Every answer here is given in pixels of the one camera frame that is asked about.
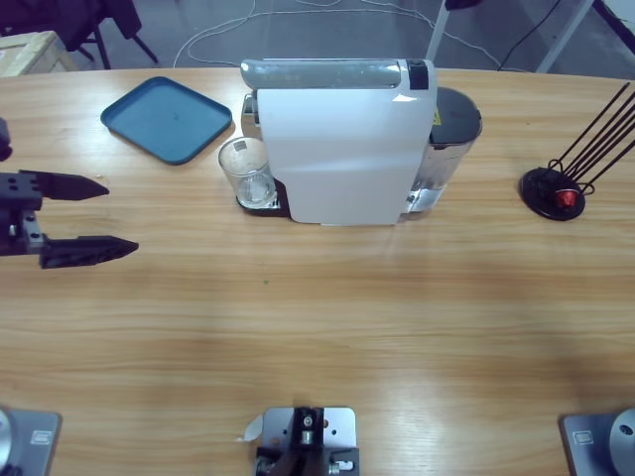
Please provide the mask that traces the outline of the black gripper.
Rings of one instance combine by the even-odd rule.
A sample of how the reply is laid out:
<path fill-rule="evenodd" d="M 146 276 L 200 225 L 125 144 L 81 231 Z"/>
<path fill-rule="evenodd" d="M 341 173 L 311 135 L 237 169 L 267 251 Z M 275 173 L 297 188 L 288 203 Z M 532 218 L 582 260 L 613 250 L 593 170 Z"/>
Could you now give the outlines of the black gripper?
<path fill-rule="evenodd" d="M 123 258 L 139 244 L 114 236 L 48 239 L 36 212 L 44 198 L 80 201 L 109 189 L 83 176 L 20 170 L 1 174 L 1 256 L 40 255 L 42 269 L 94 266 Z"/>

